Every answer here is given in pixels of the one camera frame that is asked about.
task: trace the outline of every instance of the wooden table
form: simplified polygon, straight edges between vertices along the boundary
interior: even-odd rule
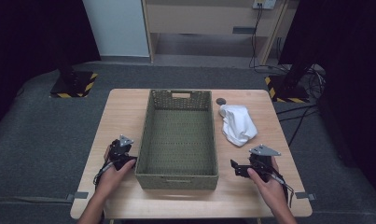
[[[272,217],[256,185],[248,178],[236,176],[230,167],[230,159],[239,164],[248,164],[248,149],[260,144],[282,153],[282,156],[276,158],[281,174],[295,191],[304,191],[269,94],[261,90],[211,92],[219,166],[216,190],[142,190],[132,170],[107,201],[104,209],[106,218]],[[81,216],[92,196],[92,179],[103,165],[104,151],[113,140],[121,134],[133,139],[130,155],[138,155],[148,94],[149,90],[137,89],[110,92],[77,190],[88,192],[89,196],[87,199],[75,199],[71,209],[73,218]],[[215,103],[217,98],[226,99],[228,105],[245,105],[258,129],[258,135],[242,147],[230,143],[221,131],[223,119]],[[291,210],[295,217],[307,217],[312,213],[308,199],[296,197]]]

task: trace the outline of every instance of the black curtain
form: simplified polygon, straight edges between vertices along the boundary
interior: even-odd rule
[[[58,53],[49,50],[48,31]],[[22,84],[59,69],[59,58],[71,66],[100,60],[81,0],[0,0],[0,120]]]
[[[318,18],[324,26],[313,25]],[[322,38],[304,45],[311,35]],[[295,63],[301,50],[326,70],[319,102],[336,149],[376,189],[376,0],[300,0],[280,63]]]

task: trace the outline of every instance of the black stand base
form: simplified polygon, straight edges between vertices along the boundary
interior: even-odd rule
[[[97,74],[74,71],[69,77],[60,75],[50,91],[50,96],[70,98],[85,97],[89,94]]]
[[[270,97],[274,102],[310,103],[307,91],[300,85],[297,85],[291,90],[280,91],[284,78],[285,76],[266,77],[266,84],[269,88]]]

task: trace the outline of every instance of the electrical outlet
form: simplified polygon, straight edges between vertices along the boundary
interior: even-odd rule
[[[255,0],[252,8],[274,9],[276,0]]]

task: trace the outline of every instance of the yellow black hazard tape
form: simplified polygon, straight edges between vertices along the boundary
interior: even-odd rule
[[[71,97],[86,97],[92,86],[94,85],[94,80],[95,78],[97,78],[98,74],[95,74],[93,73],[91,75],[91,78],[90,78],[90,81],[89,83],[87,84],[86,86],[86,89],[84,90],[84,92],[79,92],[79,93],[75,93],[75,92],[57,92],[57,93],[51,93],[51,97],[56,97],[56,98],[71,98]]]
[[[308,98],[279,98],[274,99],[275,89],[270,77],[265,78],[267,88],[269,89],[270,97],[274,102],[283,102],[283,103],[310,103]]]

